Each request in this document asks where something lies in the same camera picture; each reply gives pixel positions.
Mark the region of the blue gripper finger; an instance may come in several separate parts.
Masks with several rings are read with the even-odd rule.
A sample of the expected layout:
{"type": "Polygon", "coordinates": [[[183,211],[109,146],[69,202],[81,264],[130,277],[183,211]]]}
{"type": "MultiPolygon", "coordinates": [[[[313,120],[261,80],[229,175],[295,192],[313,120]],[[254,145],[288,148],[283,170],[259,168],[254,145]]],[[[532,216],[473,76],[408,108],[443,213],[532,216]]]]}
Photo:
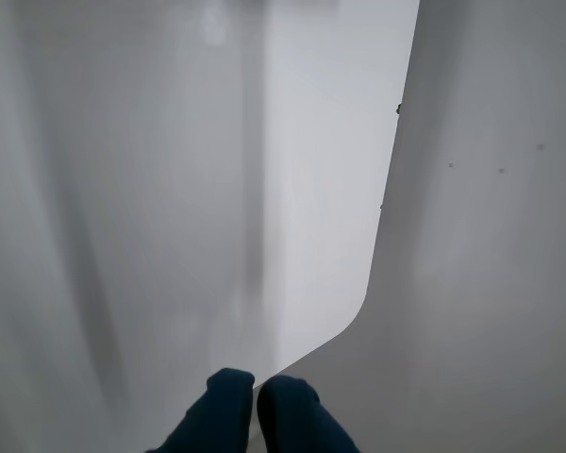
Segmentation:
{"type": "Polygon", "coordinates": [[[297,377],[269,378],[258,392],[258,420],[266,449],[278,453],[357,452],[354,441],[297,377]]]}
{"type": "Polygon", "coordinates": [[[244,452],[248,446],[254,382],[251,373],[232,368],[210,376],[205,392],[155,451],[244,452]]]}

